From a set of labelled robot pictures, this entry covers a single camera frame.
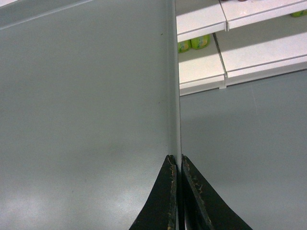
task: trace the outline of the green product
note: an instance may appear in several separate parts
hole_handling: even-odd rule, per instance
[[[294,12],[290,14],[292,17],[300,17],[300,16],[304,16],[307,15],[307,10],[303,10],[303,11],[299,11],[299,12]]]
[[[178,42],[178,53],[184,53],[191,49],[191,41]]]
[[[210,34],[191,39],[191,44],[193,49],[205,48],[209,45],[209,43],[210,43]]]

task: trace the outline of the white shelf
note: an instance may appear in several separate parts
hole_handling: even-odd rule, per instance
[[[228,28],[264,21],[307,9],[307,0],[221,1]]]
[[[224,69],[214,38],[204,49],[178,54],[180,95],[224,88]]]
[[[176,15],[179,42],[226,28],[218,0],[176,0]]]
[[[307,17],[289,15],[217,33],[226,85],[307,68]]]
[[[10,4],[12,2],[15,2],[15,1],[17,1],[17,0],[1,0],[0,1],[0,7],[5,6],[5,5]]]

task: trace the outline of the gray floor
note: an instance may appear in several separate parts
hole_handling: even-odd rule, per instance
[[[181,97],[182,153],[254,230],[307,229],[307,70]]]

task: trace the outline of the black object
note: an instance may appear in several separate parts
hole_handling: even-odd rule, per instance
[[[252,230],[217,194],[188,157],[182,157],[188,230]]]
[[[177,216],[177,167],[167,155],[149,197],[130,230],[175,230]]]

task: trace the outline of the black rubber piece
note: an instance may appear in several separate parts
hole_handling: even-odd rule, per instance
[[[130,230],[175,230],[177,219],[177,166],[167,155],[149,197]]]
[[[182,157],[188,230],[252,230],[217,194],[188,157]]]

